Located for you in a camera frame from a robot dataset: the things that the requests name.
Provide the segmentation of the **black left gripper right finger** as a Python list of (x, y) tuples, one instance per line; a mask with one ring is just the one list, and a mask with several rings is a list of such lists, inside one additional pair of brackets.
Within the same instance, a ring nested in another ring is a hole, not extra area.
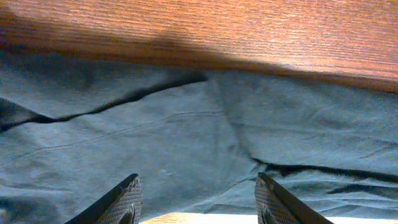
[(258, 224), (333, 224), (263, 172), (254, 196)]

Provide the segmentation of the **dark green t-shirt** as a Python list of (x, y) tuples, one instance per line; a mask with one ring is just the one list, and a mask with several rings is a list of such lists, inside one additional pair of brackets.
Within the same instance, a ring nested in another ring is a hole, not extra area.
[(397, 95), (1, 52), (1, 222), (64, 223), (133, 173), (142, 218), (255, 213), (266, 172), (327, 217), (397, 218)]

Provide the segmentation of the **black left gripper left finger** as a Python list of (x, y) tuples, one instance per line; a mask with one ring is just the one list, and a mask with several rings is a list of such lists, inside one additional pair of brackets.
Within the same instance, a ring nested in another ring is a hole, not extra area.
[(65, 224), (139, 224), (141, 211), (139, 175), (131, 174)]

